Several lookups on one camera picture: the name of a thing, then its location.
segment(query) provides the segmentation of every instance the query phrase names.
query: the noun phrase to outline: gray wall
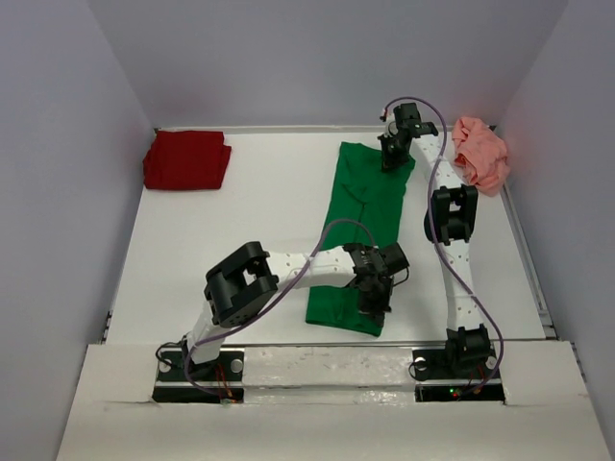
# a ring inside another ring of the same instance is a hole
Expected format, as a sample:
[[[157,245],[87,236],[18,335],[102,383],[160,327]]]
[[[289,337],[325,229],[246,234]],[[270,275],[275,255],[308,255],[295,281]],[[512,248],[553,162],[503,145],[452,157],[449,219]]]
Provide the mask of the gray wall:
[[[89,0],[156,126],[500,120],[565,0]]]
[[[572,0],[505,113],[515,203],[615,453],[615,3]]]
[[[55,459],[150,124],[82,0],[0,3],[0,459]]]

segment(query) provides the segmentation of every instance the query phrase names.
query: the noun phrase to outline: crumpled pink towel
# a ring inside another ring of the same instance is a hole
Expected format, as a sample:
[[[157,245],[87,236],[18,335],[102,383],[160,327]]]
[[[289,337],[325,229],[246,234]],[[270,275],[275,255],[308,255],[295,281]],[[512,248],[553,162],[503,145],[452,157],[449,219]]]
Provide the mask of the crumpled pink towel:
[[[479,118],[461,117],[453,127],[455,165],[463,168],[468,184],[493,197],[510,173],[508,150]]]

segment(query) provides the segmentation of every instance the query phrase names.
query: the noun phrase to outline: folded green fabric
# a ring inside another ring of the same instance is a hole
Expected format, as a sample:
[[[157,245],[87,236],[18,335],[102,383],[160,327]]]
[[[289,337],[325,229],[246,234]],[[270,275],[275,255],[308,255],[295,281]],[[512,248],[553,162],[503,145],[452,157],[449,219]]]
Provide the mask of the folded green fabric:
[[[397,170],[381,171],[381,152],[362,144],[342,142],[333,180],[325,226],[338,218],[351,218],[372,232],[379,247],[397,241],[406,182],[414,159]],[[322,250],[345,243],[370,244],[365,232],[352,224],[339,224],[327,236]],[[309,290],[306,322],[380,336],[382,328],[358,313],[358,290],[318,286]]]

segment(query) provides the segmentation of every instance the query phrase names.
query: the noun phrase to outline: red cloth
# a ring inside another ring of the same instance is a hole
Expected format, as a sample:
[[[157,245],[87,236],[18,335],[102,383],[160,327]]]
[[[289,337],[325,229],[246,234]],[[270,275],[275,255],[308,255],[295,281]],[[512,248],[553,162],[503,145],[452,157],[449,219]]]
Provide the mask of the red cloth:
[[[230,157],[222,132],[158,132],[143,160],[145,187],[219,189]]]

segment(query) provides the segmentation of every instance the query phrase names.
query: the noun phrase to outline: green cloth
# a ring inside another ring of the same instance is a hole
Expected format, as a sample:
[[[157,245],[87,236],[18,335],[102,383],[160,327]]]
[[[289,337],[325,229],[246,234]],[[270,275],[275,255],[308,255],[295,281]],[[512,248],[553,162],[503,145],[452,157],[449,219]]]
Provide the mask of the green cloth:
[[[362,144],[342,142],[325,226],[351,218],[372,232],[379,247],[395,243],[402,217],[406,182],[414,159],[397,170],[381,171],[381,152]],[[353,224],[332,228],[322,250],[346,243],[370,244],[365,231]],[[380,336],[382,328],[358,313],[358,290],[318,286],[309,290],[306,322]]]

